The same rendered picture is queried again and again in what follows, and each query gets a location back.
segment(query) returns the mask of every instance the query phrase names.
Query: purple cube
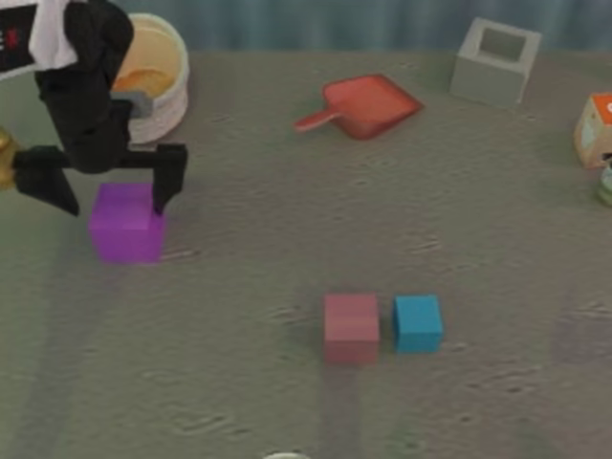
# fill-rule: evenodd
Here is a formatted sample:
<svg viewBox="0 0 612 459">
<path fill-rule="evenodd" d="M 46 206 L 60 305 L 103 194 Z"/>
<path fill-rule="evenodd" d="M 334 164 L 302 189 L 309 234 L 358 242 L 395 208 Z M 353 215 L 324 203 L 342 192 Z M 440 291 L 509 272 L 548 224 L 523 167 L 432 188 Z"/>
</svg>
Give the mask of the purple cube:
<svg viewBox="0 0 612 459">
<path fill-rule="evenodd" d="M 162 257 L 164 217 L 153 210 L 150 184 L 103 184 L 89 232 L 99 257 L 110 263 L 155 263 Z"/>
</svg>

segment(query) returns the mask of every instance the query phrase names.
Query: curtain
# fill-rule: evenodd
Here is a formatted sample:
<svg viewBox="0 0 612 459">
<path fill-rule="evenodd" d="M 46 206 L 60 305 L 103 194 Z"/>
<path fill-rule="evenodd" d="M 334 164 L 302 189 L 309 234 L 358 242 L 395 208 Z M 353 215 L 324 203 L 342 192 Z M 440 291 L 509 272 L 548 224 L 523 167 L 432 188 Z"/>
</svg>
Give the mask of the curtain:
<svg viewBox="0 0 612 459">
<path fill-rule="evenodd" d="M 456 49 L 475 16 L 612 49 L 612 0 L 115 0 L 170 21 L 191 50 Z"/>
</svg>

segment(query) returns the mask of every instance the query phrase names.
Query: blue cube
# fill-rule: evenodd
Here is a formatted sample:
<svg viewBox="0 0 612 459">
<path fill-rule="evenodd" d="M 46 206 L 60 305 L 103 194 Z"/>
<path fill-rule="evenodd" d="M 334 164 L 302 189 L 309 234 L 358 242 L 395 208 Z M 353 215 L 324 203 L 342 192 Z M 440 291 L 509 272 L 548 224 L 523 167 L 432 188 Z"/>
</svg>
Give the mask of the blue cube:
<svg viewBox="0 0 612 459">
<path fill-rule="evenodd" d="M 396 296 L 393 305 L 393 328 L 397 352 L 437 351 L 444 334 L 438 297 Z"/>
</svg>

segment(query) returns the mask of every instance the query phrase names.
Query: gray table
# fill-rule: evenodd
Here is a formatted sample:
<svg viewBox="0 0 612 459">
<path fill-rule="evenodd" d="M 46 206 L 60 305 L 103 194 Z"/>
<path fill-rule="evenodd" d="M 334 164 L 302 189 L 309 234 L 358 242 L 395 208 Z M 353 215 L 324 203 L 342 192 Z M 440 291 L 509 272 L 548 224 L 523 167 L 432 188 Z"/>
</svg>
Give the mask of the gray table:
<svg viewBox="0 0 612 459">
<path fill-rule="evenodd" d="M 611 64 L 543 55 L 511 112 L 449 96 L 446 54 L 194 55 L 164 263 L 100 264 L 87 212 L 2 195 L 0 457 L 604 457 L 612 210 L 571 132 Z M 371 142 L 292 131 L 374 72 L 426 110 Z M 0 123 L 55 142 L 30 79 L 0 90 Z M 101 178 L 71 180 L 89 208 Z M 332 291 L 380 294 L 376 366 L 321 363 Z M 391 297 L 418 293 L 446 342 L 394 355 Z"/>
</svg>

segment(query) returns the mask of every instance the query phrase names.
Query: orange object in bucket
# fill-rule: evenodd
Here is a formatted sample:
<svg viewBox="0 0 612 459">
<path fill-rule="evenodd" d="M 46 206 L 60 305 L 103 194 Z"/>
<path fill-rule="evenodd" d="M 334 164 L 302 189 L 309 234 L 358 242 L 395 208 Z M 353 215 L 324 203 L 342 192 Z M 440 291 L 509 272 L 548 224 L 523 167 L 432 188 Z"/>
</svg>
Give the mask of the orange object in bucket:
<svg viewBox="0 0 612 459">
<path fill-rule="evenodd" d="M 299 132 L 333 122 L 353 139 L 379 136 L 424 105 L 383 75 L 358 76 L 323 88 L 327 108 L 294 124 Z"/>
</svg>

